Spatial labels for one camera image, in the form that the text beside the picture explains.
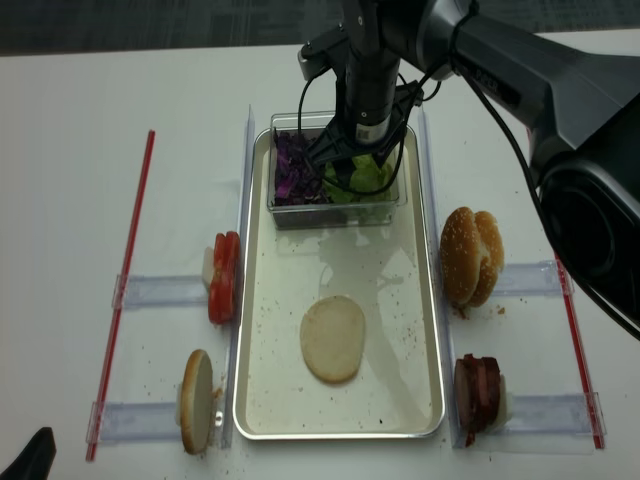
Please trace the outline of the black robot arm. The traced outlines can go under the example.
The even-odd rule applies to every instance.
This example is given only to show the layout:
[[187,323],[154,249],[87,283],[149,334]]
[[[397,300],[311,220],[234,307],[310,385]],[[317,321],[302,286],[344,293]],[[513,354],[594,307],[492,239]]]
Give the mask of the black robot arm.
[[575,283],[639,332],[639,61],[576,50],[481,15],[474,1],[347,1],[344,21],[301,48],[307,81],[333,71],[334,118],[304,151],[347,189],[351,158],[401,149],[421,82],[460,75],[492,116],[528,130],[516,156],[544,232]]

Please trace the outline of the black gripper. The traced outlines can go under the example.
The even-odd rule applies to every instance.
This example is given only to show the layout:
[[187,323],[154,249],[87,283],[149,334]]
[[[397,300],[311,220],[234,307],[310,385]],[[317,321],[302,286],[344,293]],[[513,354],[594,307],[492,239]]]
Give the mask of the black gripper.
[[333,163],[336,185],[350,189],[352,157],[371,154],[379,169],[394,167],[407,109],[422,103],[423,90],[397,83],[400,58],[388,50],[370,58],[348,44],[324,50],[336,75],[335,114],[306,153],[312,163]]

